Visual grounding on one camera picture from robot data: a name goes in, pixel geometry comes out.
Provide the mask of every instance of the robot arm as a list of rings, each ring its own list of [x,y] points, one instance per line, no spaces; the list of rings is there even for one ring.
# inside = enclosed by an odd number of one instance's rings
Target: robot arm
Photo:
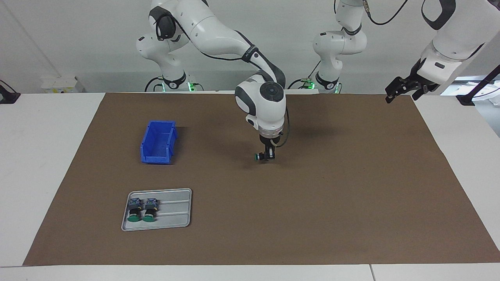
[[[422,52],[406,78],[396,77],[386,88],[387,103],[416,90],[416,101],[435,91],[466,60],[476,54],[500,30],[498,0],[439,0],[442,12],[434,21],[423,11],[425,21],[437,34]]]
[[[361,30],[365,8],[363,0],[341,0],[336,14],[340,31],[321,32],[314,38],[314,51],[321,58],[315,80],[326,90],[334,89],[342,71],[338,55],[361,53],[367,46],[367,36]]]
[[[285,75],[272,64],[243,34],[220,22],[205,0],[153,0],[149,22],[160,39],[175,39],[184,34],[205,56],[219,60],[243,60],[259,70],[235,90],[238,106],[246,112],[246,121],[259,131],[265,152],[258,160],[275,158],[285,122]],[[220,55],[232,54],[236,58]]]
[[[135,46],[143,58],[159,65],[162,80],[170,89],[187,90],[189,85],[186,72],[181,66],[181,61],[170,52],[183,47],[188,42],[184,34],[179,34],[174,40],[164,40],[149,33],[139,38]]]

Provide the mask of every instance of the white table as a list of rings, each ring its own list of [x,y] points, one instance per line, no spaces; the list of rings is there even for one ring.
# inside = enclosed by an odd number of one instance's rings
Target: white table
[[[125,280],[145,275],[171,280],[499,280],[500,263],[19,267],[103,97],[25,94],[16,104],[0,106],[0,195],[6,204],[0,218],[0,280]],[[474,107],[461,106],[454,97],[423,96],[416,105],[499,247],[500,138]],[[21,207],[16,198],[22,199]]]

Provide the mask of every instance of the blue plastic container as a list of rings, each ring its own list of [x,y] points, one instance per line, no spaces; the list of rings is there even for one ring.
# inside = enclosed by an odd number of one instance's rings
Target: blue plastic container
[[[152,120],[140,145],[140,157],[147,164],[170,164],[177,139],[175,121]]]

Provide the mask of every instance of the brown mat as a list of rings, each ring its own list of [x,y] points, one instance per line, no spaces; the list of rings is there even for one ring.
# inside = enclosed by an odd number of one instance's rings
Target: brown mat
[[[24,261],[41,265],[500,262],[407,96],[288,96],[277,160],[232,95],[108,93]],[[149,120],[176,120],[173,165],[146,165]],[[191,188],[185,228],[124,232],[130,191]]]

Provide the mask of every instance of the gray tray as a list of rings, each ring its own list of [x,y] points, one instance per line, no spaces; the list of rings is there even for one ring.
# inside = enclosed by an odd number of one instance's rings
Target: gray tray
[[[187,227],[191,219],[192,193],[190,188],[130,192],[125,203],[121,230],[141,231]],[[146,202],[147,198],[156,198],[159,205],[156,212],[156,220],[153,222],[143,220],[137,222],[128,221],[129,211],[127,210],[127,204],[130,198],[140,198],[143,203]],[[146,210],[140,212],[141,218],[144,217],[145,212]]]

